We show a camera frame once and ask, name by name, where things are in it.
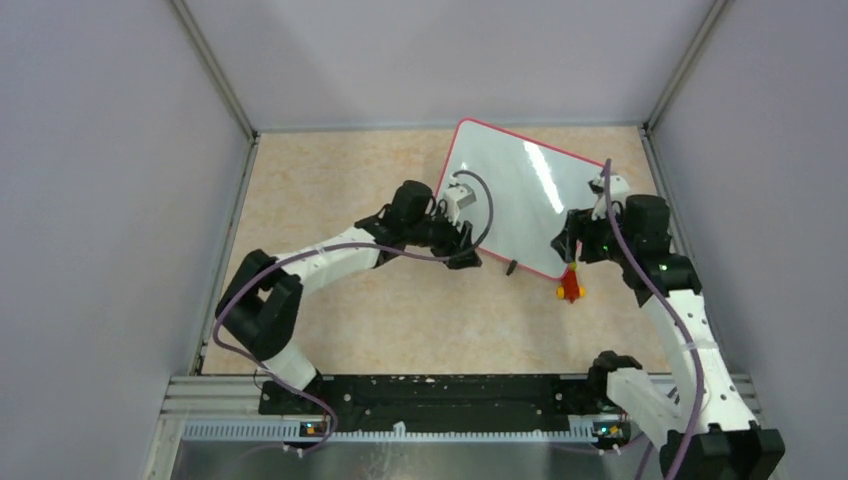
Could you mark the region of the aluminium frame rail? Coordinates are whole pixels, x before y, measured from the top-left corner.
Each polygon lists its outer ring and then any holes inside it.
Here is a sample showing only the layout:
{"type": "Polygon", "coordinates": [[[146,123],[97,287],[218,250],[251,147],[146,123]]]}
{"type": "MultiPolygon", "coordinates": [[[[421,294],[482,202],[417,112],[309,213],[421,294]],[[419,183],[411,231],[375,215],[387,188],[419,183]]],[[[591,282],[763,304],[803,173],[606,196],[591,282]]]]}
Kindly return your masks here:
{"type": "MultiPolygon", "coordinates": [[[[172,378],[160,414],[165,415],[223,415],[245,416],[256,414],[259,405],[268,396],[261,390],[267,380],[259,375],[203,375],[172,378]]],[[[568,394],[563,385],[567,381],[583,383],[583,374],[553,375],[384,375],[365,376],[362,386],[343,386],[343,377],[335,375],[326,381],[328,393],[316,396],[338,407],[355,401],[399,399],[409,402],[426,401],[466,403],[470,400],[497,400],[508,397],[540,397],[543,403],[562,401],[568,394]],[[518,385],[510,394],[505,382],[513,380],[518,385]]]]}

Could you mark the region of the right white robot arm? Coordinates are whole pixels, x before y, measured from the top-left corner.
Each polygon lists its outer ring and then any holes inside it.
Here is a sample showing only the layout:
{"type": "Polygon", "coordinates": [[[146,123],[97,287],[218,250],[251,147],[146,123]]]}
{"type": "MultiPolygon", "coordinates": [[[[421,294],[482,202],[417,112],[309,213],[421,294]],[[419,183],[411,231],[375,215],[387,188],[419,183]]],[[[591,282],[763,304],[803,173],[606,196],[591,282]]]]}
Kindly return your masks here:
{"type": "Polygon", "coordinates": [[[634,358],[604,351],[590,369],[589,404],[622,408],[657,450],[666,479],[770,478],[785,443],[761,425],[731,378],[694,264],[671,249],[668,204],[637,194],[599,207],[570,210],[551,246],[570,263],[621,267],[661,338],[676,394],[662,392],[634,358]]]}

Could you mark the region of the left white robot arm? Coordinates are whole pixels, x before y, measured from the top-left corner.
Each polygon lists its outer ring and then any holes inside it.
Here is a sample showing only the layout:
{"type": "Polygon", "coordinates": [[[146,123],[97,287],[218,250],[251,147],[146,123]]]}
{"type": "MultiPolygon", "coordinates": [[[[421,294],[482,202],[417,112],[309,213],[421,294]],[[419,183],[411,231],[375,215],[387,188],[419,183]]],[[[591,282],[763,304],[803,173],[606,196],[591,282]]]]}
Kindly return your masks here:
{"type": "Polygon", "coordinates": [[[477,199],[471,185],[451,180],[440,194],[407,180],[392,201],[342,233],[293,253],[261,249],[241,261],[215,310],[213,339],[226,330],[236,350],[270,377],[285,383],[283,401],[297,413],[319,404],[318,371],[292,337],[304,297],[349,275],[379,268],[408,247],[429,249],[428,262],[451,270],[476,268],[482,260],[470,221],[461,217],[477,199]]]}

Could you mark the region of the red green toy car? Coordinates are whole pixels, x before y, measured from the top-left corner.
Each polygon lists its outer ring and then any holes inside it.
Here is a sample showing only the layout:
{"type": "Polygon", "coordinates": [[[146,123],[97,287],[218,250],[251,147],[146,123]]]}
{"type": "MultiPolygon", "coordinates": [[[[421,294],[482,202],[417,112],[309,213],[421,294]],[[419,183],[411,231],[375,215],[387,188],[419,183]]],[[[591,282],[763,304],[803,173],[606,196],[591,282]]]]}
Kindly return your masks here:
{"type": "Polygon", "coordinates": [[[556,290],[556,295],[559,300],[564,300],[573,304],[585,296],[586,290],[579,282],[577,269],[578,264],[576,262],[568,264],[556,290]]]}

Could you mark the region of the pink framed whiteboard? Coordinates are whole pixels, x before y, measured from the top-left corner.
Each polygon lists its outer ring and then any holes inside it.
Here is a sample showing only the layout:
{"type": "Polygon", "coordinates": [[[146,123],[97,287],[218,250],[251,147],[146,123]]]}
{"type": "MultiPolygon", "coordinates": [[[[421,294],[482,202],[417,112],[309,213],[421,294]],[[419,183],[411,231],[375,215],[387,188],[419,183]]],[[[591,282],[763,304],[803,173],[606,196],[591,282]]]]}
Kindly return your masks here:
{"type": "Polygon", "coordinates": [[[488,202],[480,181],[489,187],[494,207],[491,229],[480,250],[522,268],[558,280],[567,264],[551,247],[572,209],[590,209],[597,200],[588,183],[602,164],[472,118],[460,120],[435,188],[440,197],[453,181],[466,184],[475,202],[459,218],[479,235],[488,220],[488,202]]]}

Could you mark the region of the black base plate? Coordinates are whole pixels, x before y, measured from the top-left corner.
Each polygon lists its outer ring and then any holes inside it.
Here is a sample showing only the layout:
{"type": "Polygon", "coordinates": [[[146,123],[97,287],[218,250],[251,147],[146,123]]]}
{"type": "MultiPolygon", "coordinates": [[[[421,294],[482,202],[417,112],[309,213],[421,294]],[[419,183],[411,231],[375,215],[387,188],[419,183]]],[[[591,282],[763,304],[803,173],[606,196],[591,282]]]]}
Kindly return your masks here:
{"type": "Polygon", "coordinates": [[[262,415],[337,415],[337,432],[507,434],[575,432],[626,439],[633,428],[620,408],[603,402],[583,375],[322,375],[303,396],[263,383],[262,415]]]}

